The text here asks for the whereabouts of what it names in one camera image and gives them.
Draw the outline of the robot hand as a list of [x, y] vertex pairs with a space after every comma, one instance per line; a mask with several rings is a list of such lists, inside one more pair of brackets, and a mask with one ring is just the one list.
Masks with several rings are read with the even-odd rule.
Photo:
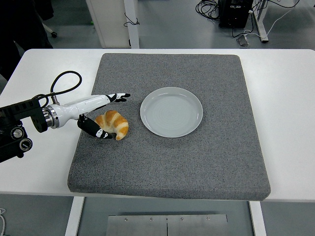
[[111, 102], [124, 102], [130, 97], [127, 93], [114, 93], [110, 95], [91, 95], [65, 105], [49, 105], [44, 108], [48, 114], [48, 126], [53, 129], [64, 126], [69, 120], [77, 120], [80, 129], [99, 139], [121, 140], [129, 129], [128, 121], [119, 112], [108, 110], [97, 116], [94, 120], [85, 116], [86, 113], [100, 109]]

